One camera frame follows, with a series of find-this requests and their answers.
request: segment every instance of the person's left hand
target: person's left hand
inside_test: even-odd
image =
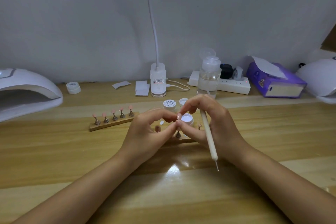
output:
[[[177,125],[173,122],[165,130],[154,132],[151,124],[160,119],[170,123],[177,120],[177,115],[165,109],[151,109],[136,116],[118,154],[131,161],[136,168],[151,158],[177,130]]]

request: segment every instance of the person's right hand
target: person's right hand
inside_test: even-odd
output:
[[[180,113],[183,115],[189,111],[193,114],[197,108],[206,111],[211,117],[209,126],[217,155],[230,162],[241,158],[244,151],[249,148],[249,144],[239,133],[229,111],[209,95],[202,94],[188,99]],[[185,135],[208,147],[204,130],[195,129],[181,120],[177,120],[176,123]]]

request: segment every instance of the power strip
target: power strip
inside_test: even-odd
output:
[[[192,72],[188,83],[189,86],[195,86],[195,87],[198,86],[199,74],[200,74],[199,71]],[[233,79],[221,79],[221,78],[218,80],[217,90],[248,95],[250,89],[251,86],[247,77],[244,77],[243,81],[236,81]]]

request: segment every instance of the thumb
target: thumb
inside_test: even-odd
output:
[[[171,138],[174,135],[176,130],[177,130],[177,124],[176,122],[173,122],[168,127],[166,127],[166,129],[156,134],[157,137],[160,138],[159,140],[161,141],[161,143],[164,144],[169,138]]]
[[[177,123],[177,126],[179,128],[181,128],[182,132],[186,136],[190,137],[191,139],[194,139],[195,141],[197,141],[200,144],[203,144],[205,146],[208,145],[207,137],[205,135],[204,130],[195,129],[195,128],[189,126],[187,123],[185,123],[182,120],[177,120],[176,123]]]

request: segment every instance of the tissue pack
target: tissue pack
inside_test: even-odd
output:
[[[271,63],[277,66],[286,78],[279,78],[263,72],[252,62],[246,72],[246,77],[250,79],[264,97],[269,98],[299,98],[307,83],[297,77],[279,63]]]

